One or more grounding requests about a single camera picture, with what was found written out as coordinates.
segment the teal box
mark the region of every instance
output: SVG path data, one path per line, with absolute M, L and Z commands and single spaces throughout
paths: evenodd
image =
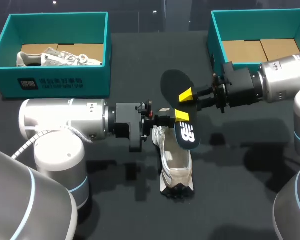
M 16 67 L 23 44 L 103 44 L 103 61 Z M 11 14 L 0 37 L 0 92 L 4 98 L 106 98 L 111 55 L 107 12 Z
M 214 72 L 227 63 L 223 41 L 294 39 L 300 50 L 300 9 L 220 10 L 211 12 L 207 47 Z M 234 69 L 255 72 L 261 62 L 236 62 Z

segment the shoe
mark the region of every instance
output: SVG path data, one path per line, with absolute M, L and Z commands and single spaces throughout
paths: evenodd
M 21 51 L 16 56 L 17 67 L 89 65 L 102 65 L 102 63 L 98 60 L 90 59 L 84 54 L 76 56 L 66 51 L 56 51 L 51 47 L 42 54 L 26 54 Z
M 154 126 L 152 141 L 160 149 L 161 155 L 160 192 L 173 198 L 192 195 L 194 183 L 191 154 L 190 151 L 184 150 L 178 145 L 175 130 Z

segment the new balance logo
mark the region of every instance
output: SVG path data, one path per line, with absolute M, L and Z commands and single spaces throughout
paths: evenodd
M 180 126 L 182 127 L 181 136 L 183 140 L 185 140 L 186 142 L 190 141 L 191 143 L 193 143 L 196 140 L 195 134 L 192 132 L 194 130 L 194 126 L 184 122 L 180 122 Z

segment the black insole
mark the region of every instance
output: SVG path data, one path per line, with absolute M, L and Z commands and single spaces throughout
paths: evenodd
M 180 147 L 186 150 L 195 149 L 200 144 L 200 136 L 197 132 L 197 105 L 192 103 L 180 103 L 179 95 L 194 84 L 182 71 L 168 70 L 161 77 L 161 93 L 173 109 L 189 114 L 190 121 L 176 122 L 174 125 L 175 136 Z

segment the gray shoe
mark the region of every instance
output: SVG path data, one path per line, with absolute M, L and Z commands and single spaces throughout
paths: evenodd
M 169 111 L 169 109 L 164 108 L 160 111 Z M 183 197 L 193 194 L 191 154 L 190 151 L 178 145 L 175 130 L 155 126 L 152 130 L 152 141 L 160 149 L 161 193 L 167 197 Z

